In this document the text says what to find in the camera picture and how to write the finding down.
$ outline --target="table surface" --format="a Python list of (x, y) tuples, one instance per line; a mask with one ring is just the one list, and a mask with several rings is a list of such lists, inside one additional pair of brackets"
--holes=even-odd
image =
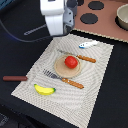
[[(23, 33), (45, 24), (39, 10), (39, 0), (23, 1), (4, 15), (2, 21), (16, 37), (34, 40), (48, 35), (43, 28), (28, 36)], [(99, 90), (88, 128), (128, 127), (128, 44), (77, 31), (71, 34), (114, 45)], [(3, 76), (26, 75), (52, 39), (25, 43), (9, 36), (0, 26), (0, 104), (30, 116), (51, 128), (76, 128), (74, 125), (11, 96), (20, 82), (4, 82)]]

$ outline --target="tomato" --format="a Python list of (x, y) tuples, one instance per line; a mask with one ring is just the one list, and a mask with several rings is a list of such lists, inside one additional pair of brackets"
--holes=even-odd
[(65, 64), (69, 67), (69, 68), (75, 68), (78, 65), (78, 61), (75, 57), (73, 56), (68, 56), (65, 59)]

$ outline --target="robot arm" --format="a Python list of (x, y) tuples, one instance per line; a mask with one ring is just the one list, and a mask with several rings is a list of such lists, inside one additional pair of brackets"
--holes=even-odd
[(51, 36), (65, 35), (67, 26), (71, 30), (74, 28), (74, 14), (72, 9), (67, 7), (67, 0), (40, 0), (40, 10), (45, 16)]

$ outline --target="fork tines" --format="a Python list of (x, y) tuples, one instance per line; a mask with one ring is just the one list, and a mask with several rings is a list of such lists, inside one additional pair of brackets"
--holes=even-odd
[(46, 69), (43, 70), (43, 73), (44, 73), (45, 75), (49, 76), (49, 77), (52, 76), (52, 73), (49, 72), (49, 71), (47, 71)]

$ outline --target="yellow banana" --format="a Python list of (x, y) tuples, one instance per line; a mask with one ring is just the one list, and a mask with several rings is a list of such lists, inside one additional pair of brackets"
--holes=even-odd
[(55, 88), (44, 88), (37, 84), (34, 84), (36, 91), (41, 95), (50, 95), (56, 91)]

